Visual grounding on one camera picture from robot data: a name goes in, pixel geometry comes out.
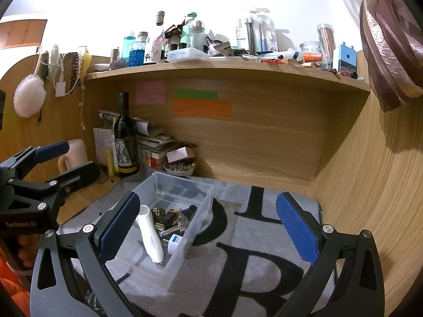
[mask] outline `orange cap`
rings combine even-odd
[[[304,52],[304,62],[320,61],[323,61],[323,54],[313,54],[312,52]]]

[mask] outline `pink sticky note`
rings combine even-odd
[[[136,104],[166,104],[166,85],[164,81],[138,82],[136,88]]]

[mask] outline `white handheld device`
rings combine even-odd
[[[141,229],[142,242],[145,251],[156,263],[163,261],[163,248],[160,237],[156,232],[153,224],[153,215],[147,205],[141,205],[140,214],[137,216],[137,223]]]

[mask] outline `pink mug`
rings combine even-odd
[[[67,154],[61,155],[58,160],[59,171],[61,173],[88,162],[87,149],[82,139],[72,139],[68,143],[69,151]]]

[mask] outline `pink box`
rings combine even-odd
[[[187,158],[193,159],[195,157],[194,150],[188,147],[176,149],[168,152],[166,155],[168,156],[169,163],[186,160]]]

